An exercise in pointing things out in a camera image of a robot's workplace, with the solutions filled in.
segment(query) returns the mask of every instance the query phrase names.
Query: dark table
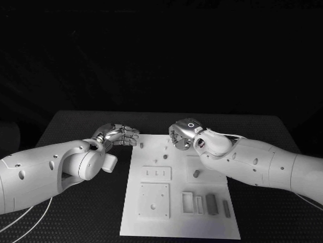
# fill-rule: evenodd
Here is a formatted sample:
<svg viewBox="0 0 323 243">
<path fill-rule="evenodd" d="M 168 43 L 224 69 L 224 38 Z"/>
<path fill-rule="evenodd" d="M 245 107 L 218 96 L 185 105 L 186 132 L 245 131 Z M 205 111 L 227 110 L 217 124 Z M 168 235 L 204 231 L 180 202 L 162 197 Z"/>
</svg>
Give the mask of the dark table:
<svg viewBox="0 0 323 243">
<path fill-rule="evenodd" d="M 186 117 L 196 118 L 214 131 L 261 140 L 299 152 L 287 129 L 276 116 L 113 111 L 57 113 L 38 146 L 90 138 L 106 123 L 126 124 L 144 134 L 168 134 L 169 126 Z M 71 187 L 54 197 L 48 213 L 19 242 L 204 242 L 204 239 L 119 236 L 131 147 L 116 146 L 114 172 L 100 172 L 94 180 Z M 248 186 L 228 178 L 242 242 L 323 242 L 323 212 L 293 193 Z M 41 218 L 48 201 L 0 233 L 0 242 L 13 242 Z M 0 215 L 0 229 L 23 211 Z M 229 242 L 231 240 L 206 240 Z"/>
</svg>

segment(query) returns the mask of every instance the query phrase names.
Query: dark wall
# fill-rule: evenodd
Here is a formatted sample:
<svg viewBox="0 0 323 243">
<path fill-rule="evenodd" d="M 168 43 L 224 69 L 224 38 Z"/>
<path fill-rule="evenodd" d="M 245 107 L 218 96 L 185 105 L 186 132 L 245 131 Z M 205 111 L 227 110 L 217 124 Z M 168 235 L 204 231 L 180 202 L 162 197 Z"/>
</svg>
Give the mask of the dark wall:
<svg viewBox="0 0 323 243">
<path fill-rule="evenodd" d="M 317 149 L 323 12 L 245 2 L 235 9 L 254 10 L 0 8 L 0 119 L 19 124 L 22 148 L 77 109 L 277 115 Z"/>
</svg>

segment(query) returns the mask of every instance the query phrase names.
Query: robotic hand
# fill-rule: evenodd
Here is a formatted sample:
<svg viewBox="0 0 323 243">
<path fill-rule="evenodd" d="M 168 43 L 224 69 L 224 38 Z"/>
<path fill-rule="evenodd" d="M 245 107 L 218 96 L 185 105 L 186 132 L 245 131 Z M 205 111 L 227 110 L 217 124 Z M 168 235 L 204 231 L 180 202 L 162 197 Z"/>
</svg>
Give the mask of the robotic hand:
<svg viewBox="0 0 323 243">
<path fill-rule="evenodd" d="M 0 214 L 22 210 L 91 180 L 100 169 L 113 172 L 113 145 L 136 146 L 139 130 L 106 124 L 91 139 L 20 151 L 0 160 Z"/>
<path fill-rule="evenodd" d="M 221 134 L 192 118 L 169 128 L 173 145 L 193 145 L 205 167 L 248 185 L 286 189 L 323 205 L 323 159 L 284 151 L 238 135 Z"/>
</svg>

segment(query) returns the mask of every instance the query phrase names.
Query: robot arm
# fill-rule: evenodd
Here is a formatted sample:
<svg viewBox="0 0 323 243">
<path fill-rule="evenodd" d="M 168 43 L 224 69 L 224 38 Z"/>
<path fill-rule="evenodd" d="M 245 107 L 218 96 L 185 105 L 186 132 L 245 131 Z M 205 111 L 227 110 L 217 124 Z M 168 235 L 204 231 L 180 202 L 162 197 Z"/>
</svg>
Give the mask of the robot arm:
<svg viewBox="0 0 323 243">
<path fill-rule="evenodd" d="M 253 186 L 289 190 L 323 205 L 323 159 L 204 129 L 195 119 L 170 126 L 176 148 L 193 145 L 205 167 Z"/>
<path fill-rule="evenodd" d="M 113 145 L 136 146 L 139 130 L 104 125 L 94 138 L 20 151 L 0 160 L 0 214 L 22 210 L 91 180 L 100 169 L 113 172 Z"/>
</svg>

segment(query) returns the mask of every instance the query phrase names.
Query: black tablecloth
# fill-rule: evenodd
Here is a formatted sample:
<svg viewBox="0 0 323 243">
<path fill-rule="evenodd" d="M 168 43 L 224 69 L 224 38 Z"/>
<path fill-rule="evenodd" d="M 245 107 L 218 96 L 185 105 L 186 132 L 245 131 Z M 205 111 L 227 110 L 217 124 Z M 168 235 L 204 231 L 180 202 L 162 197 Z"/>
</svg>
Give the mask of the black tablecloth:
<svg viewBox="0 0 323 243">
<path fill-rule="evenodd" d="M 169 126 L 186 117 L 196 118 L 214 131 L 238 134 L 299 152 L 287 129 L 274 116 L 144 113 L 113 111 L 61 111 L 57 113 L 38 146 L 90 138 L 106 123 L 126 124 L 144 134 L 168 134 Z M 131 147 L 116 146 L 114 172 L 100 172 L 94 180 L 72 186 L 58 195 L 39 225 L 19 242 L 229 242 L 188 238 L 119 236 Z M 248 186 L 228 178 L 242 242 L 323 242 L 323 212 L 293 193 Z M 42 216 L 48 201 L 0 234 L 0 242 L 13 240 Z M 0 215 L 0 229 L 23 211 Z"/>
</svg>

